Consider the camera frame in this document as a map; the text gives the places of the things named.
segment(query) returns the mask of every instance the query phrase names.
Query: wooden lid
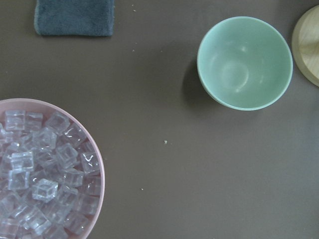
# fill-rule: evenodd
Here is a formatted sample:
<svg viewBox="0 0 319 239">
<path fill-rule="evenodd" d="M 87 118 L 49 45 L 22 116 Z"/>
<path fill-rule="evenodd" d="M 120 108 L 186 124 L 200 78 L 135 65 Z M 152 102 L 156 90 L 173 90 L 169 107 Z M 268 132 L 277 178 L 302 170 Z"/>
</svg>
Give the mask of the wooden lid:
<svg viewBox="0 0 319 239">
<path fill-rule="evenodd" d="M 319 5 L 308 10 L 297 22 L 292 49 L 300 71 L 319 86 Z"/>
</svg>

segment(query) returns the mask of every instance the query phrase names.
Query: mint green bowl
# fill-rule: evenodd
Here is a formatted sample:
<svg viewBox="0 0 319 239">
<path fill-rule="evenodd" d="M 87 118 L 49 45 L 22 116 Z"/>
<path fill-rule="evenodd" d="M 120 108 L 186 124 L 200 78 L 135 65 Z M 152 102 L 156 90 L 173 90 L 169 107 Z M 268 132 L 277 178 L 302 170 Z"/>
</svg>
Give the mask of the mint green bowl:
<svg viewBox="0 0 319 239">
<path fill-rule="evenodd" d="M 284 94 L 293 59 L 286 41 L 271 25 L 238 16 L 207 32 L 198 50 L 197 68 L 203 87 L 216 101 L 253 111 Z"/>
</svg>

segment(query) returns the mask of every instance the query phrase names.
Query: towel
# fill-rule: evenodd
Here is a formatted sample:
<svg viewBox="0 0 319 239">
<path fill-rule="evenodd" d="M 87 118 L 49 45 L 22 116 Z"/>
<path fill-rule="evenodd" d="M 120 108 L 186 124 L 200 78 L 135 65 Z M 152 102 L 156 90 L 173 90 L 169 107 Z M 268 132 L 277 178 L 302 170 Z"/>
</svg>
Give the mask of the towel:
<svg viewBox="0 0 319 239">
<path fill-rule="evenodd" d="M 114 0 L 37 0 L 34 28 L 39 35 L 111 36 Z"/>
</svg>

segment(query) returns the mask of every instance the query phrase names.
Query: pink bowl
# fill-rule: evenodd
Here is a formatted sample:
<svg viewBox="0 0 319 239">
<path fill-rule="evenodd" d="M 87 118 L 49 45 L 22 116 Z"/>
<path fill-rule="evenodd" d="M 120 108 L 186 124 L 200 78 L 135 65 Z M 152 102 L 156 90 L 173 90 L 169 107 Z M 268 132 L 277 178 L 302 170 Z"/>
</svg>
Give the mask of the pink bowl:
<svg viewBox="0 0 319 239">
<path fill-rule="evenodd" d="M 53 112 L 59 111 L 59 112 L 63 113 L 64 115 L 68 116 L 71 119 L 71 121 L 78 124 L 85 132 L 87 138 L 89 139 L 89 141 L 93 145 L 94 150 L 95 150 L 95 152 L 98 156 L 98 159 L 99 159 L 100 173 L 101 173 L 101 196 L 100 196 L 99 205 L 98 205 L 98 208 L 97 208 L 95 215 L 88 217 L 90 220 L 90 223 L 89 223 L 88 227 L 86 228 L 86 230 L 80 236 L 71 235 L 69 238 L 70 239 L 85 239 L 85 238 L 87 238 L 87 236 L 92 231 L 92 229 L 97 221 L 97 218 L 100 214 L 100 211 L 102 208 L 102 203 L 103 203 L 103 198 L 104 198 L 104 193 L 105 193 L 105 189 L 104 189 L 104 187 L 105 187 L 105 171 L 104 171 L 103 159 L 102 159 L 100 150 L 99 150 L 98 146 L 96 145 L 94 139 L 89 134 L 89 132 L 85 129 L 85 127 L 75 117 L 73 117 L 68 112 L 64 111 L 63 109 L 61 109 L 55 105 L 49 104 L 47 102 L 44 102 L 44 101 L 33 100 L 33 99 L 23 99 L 23 98 L 2 100 L 2 101 L 0 101 L 0 120 L 1 121 L 4 121 L 4 112 L 6 110 L 26 110 L 26 111 L 31 111 L 31 112 L 43 113 L 44 120 L 47 120 Z"/>
</svg>

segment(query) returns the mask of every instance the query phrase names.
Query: pink bowl rim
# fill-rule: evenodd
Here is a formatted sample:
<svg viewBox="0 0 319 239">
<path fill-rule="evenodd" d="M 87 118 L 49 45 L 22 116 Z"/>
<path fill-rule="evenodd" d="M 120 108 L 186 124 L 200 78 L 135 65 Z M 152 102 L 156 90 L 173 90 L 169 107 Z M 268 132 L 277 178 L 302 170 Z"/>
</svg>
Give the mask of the pink bowl rim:
<svg viewBox="0 0 319 239">
<path fill-rule="evenodd" d="M 50 104 L 48 102 L 45 101 L 41 101 L 41 100 L 35 100 L 35 99 L 28 99 L 28 98 L 13 98 L 13 99 L 5 99 L 5 100 L 0 100 L 0 106 L 2 103 L 37 103 L 37 104 L 41 104 L 50 108 L 53 108 L 54 110 L 57 110 L 63 114 L 65 114 L 66 116 L 68 116 L 73 122 L 77 123 L 82 129 L 83 131 L 86 133 L 89 141 L 92 143 L 95 152 L 98 156 L 99 159 L 99 163 L 100 163 L 100 170 L 101 170 L 101 195 L 100 195 L 100 201 L 99 201 L 99 205 L 97 208 L 97 211 L 93 217 L 93 219 L 91 220 L 90 225 L 87 227 L 87 229 L 85 230 L 85 232 L 83 233 L 83 235 L 81 235 L 81 238 L 85 239 L 88 237 L 88 235 L 91 233 L 94 225 L 96 224 L 96 221 L 100 215 L 101 209 L 102 209 L 102 204 L 104 201 L 104 194 L 105 194 L 105 170 L 104 170 L 104 163 L 103 163 L 103 158 L 101 155 L 101 152 L 95 142 L 95 140 L 93 139 L 93 137 L 90 135 L 90 133 L 88 132 L 88 130 L 75 118 L 73 117 L 71 114 L 69 114 L 67 111 L 61 109 L 58 106 L 55 106 L 53 104 Z"/>
</svg>

